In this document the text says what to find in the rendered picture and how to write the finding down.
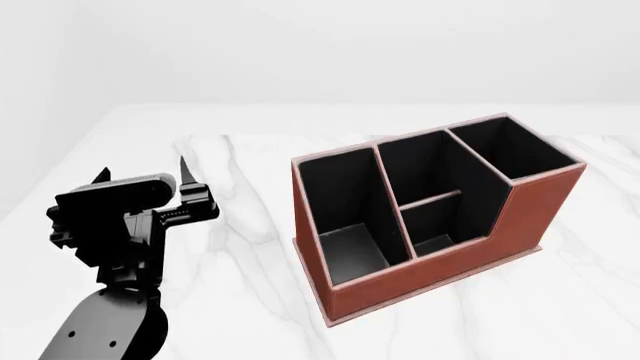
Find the brown leather desk caddy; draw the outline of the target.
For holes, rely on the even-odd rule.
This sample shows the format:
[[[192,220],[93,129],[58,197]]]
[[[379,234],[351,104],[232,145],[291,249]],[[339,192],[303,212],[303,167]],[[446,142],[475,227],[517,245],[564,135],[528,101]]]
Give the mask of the brown leather desk caddy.
[[[293,158],[293,244],[325,323],[538,251],[585,168],[507,113]]]

